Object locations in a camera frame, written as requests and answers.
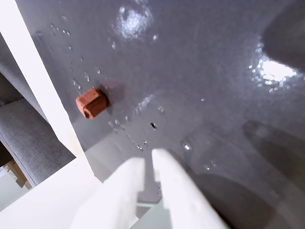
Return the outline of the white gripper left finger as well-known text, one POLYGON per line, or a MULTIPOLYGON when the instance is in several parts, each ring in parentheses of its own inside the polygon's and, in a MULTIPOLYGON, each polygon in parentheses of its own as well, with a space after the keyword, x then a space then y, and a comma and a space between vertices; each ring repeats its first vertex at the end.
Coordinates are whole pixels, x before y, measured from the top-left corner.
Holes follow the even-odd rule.
POLYGON ((144 191, 145 159, 120 165, 77 210, 72 229, 129 229, 136 217, 138 194, 144 191))

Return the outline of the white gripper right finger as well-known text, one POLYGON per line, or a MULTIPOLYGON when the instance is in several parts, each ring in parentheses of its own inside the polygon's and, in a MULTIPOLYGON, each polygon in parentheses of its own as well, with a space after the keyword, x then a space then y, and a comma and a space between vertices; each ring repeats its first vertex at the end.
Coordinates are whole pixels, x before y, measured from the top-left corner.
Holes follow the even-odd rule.
POLYGON ((154 179, 161 183, 163 206, 173 229, 228 229, 178 161, 165 149, 152 150, 154 179))

